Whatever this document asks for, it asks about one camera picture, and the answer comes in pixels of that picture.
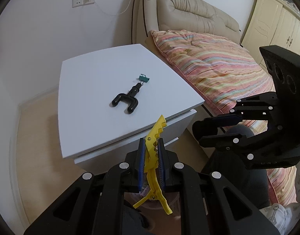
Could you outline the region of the white sleeve forearm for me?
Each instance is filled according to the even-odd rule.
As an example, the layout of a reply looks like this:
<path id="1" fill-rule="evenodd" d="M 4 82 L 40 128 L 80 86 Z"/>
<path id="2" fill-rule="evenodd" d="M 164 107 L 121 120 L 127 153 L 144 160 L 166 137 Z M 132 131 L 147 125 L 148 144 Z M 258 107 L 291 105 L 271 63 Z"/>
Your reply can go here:
<path id="1" fill-rule="evenodd" d="M 265 207 L 260 212 L 277 228 L 280 234 L 289 234 L 300 219 L 300 162 L 296 165 L 296 203 L 283 207 L 278 203 Z"/>

